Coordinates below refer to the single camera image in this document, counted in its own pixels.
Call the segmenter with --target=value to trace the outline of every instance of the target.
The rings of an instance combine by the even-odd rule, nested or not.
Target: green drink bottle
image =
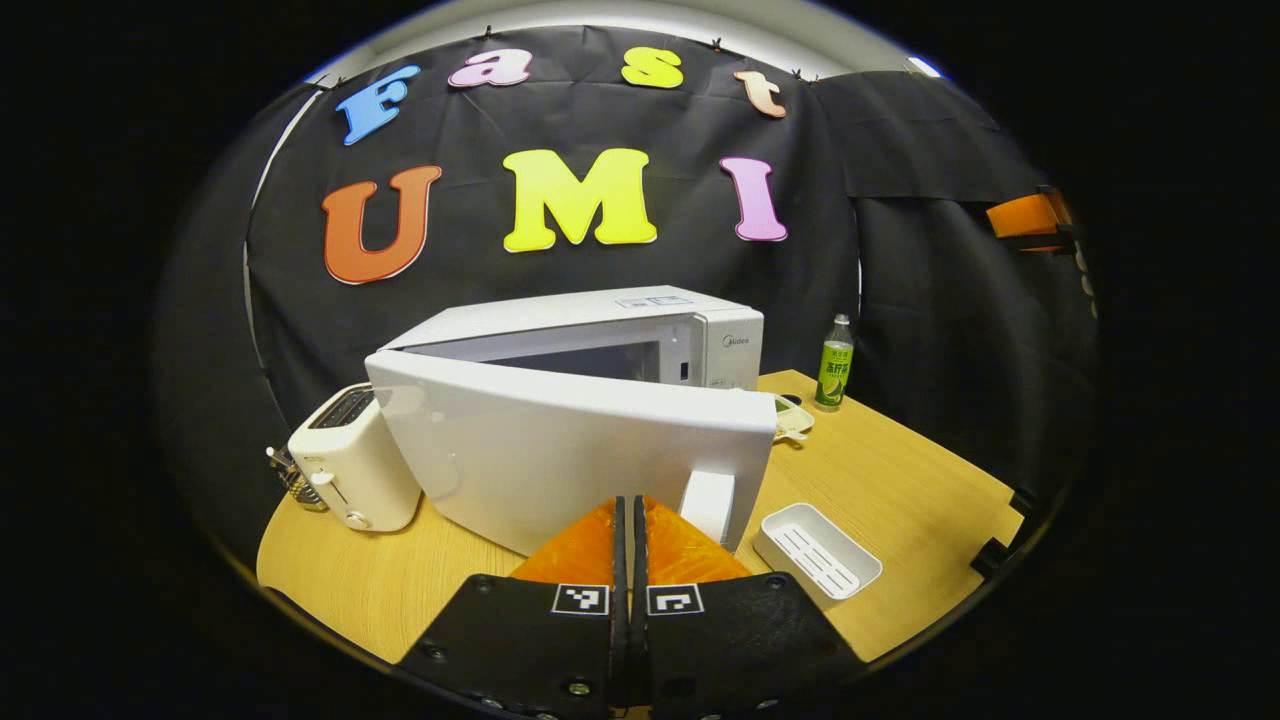
[[[827,338],[822,341],[822,366],[818,369],[818,389],[813,396],[819,410],[840,410],[852,360],[854,336],[849,333],[849,315],[840,314]]]

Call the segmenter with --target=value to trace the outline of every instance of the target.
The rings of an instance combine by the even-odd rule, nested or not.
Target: wooden table
[[[814,407],[815,382],[786,370],[759,389],[797,395],[817,419],[804,443],[774,445],[737,559],[769,566],[751,548],[760,520],[795,502],[815,506],[884,564],[879,578],[827,611],[864,661],[927,628],[982,577],[969,561],[991,538],[1009,544],[1023,518],[1012,491],[928,438],[846,398]],[[316,620],[388,662],[398,662],[468,575],[507,575],[524,560],[440,516],[421,501],[401,532],[365,534],[284,497],[257,553],[257,579]]]

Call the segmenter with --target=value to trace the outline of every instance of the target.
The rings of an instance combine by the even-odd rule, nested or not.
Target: soap dish
[[[760,521],[751,546],[774,570],[791,573],[818,607],[849,600],[884,566],[808,502]]]

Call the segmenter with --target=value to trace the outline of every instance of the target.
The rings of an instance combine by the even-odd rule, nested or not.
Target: orange object
[[[1002,202],[987,210],[991,227],[996,231],[997,238],[1020,237],[1029,234],[1056,236],[1062,225],[1071,224],[1071,214],[1062,201],[1062,193],[1053,188],[1043,192],[1028,195]],[[1025,247],[1021,250],[1051,250],[1060,247],[1061,242],[1047,241],[1042,247]]]
[[[716,541],[652,497],[644,498],[644,516],[650,585],[732,580],[751,574]]]
[[[511,577],[539,583],[612,585],[613,503],[611,498],[561,530]]]

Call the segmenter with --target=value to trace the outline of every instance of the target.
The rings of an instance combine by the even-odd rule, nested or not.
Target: white microwave
[[[433,506],[480,536],[531,555],[614,496],[681,507],[691,477],[719,478],[696,495],[723,497],[732,551],[777,428],[763,328],[669,286],[579,292],[452,307],[365,368]]]

